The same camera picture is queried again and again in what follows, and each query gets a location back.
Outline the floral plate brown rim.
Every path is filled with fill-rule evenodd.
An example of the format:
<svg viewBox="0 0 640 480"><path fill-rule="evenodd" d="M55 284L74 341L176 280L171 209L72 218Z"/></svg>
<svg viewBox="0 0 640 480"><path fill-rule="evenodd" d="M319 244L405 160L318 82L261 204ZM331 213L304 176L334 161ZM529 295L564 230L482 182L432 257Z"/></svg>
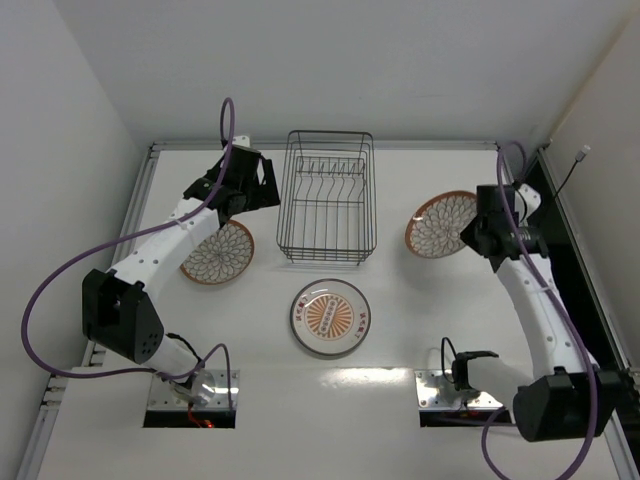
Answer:
<svg viewBox="0 0 640 480"><path fill-rule="evenodd" d="M414 255L439 259L463 250L462 231L476 215L477 196L454 190L433 197L409 220L404 241Z"/></svg>
<svg viewBox="0 0 640 480"><path fill-rule="evenodd" d="M241 275L253 260L255 243L251 232L230 220L202 241L182 263L182 273L198 284L215 286Z"/></svg>

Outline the sunburst plate green rim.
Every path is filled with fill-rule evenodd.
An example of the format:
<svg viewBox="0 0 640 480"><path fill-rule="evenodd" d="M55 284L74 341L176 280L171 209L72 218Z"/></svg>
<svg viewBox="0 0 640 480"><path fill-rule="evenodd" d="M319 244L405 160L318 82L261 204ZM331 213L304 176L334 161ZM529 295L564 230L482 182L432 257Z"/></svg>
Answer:
<svg viewBox="0 0 640 480"><path fill-rule="evenodd" d="M365 295L353 284L324 278L304 286L289 313L291 332L300 346L321 358L338 358L358 349L371 327Z"/></svg>

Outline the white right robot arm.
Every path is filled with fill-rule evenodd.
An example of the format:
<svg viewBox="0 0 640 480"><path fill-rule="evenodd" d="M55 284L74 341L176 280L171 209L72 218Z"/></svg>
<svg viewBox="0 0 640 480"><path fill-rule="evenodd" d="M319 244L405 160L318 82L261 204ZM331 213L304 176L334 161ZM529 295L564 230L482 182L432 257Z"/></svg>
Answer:
<svg viewBox="0 0 640 480"><path fill-rule="evenodd" d="M493 351L455 355L456 390L491 394L529 442L600 436L623 393L617 370L602 370L570 330L539 230L518 223L511 185L480 185L476 215L462 241L487 259L525 334L532 373L522 375Z"/></svg>

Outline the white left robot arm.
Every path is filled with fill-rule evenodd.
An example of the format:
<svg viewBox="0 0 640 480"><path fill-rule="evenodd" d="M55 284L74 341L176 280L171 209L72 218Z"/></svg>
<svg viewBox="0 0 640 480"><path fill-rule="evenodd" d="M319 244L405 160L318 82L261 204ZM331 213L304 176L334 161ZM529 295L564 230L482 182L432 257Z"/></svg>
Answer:
<svg viewBox="0 0 640 480"><path fill-rule="evenodd" d="M169 277L233 216L279 203L272 161L252 148L228 146L134 252L106 272L94 269L85 276L85 337L150 369L196 402L213 378L202 359L165 331L154 303Z"/></svg>

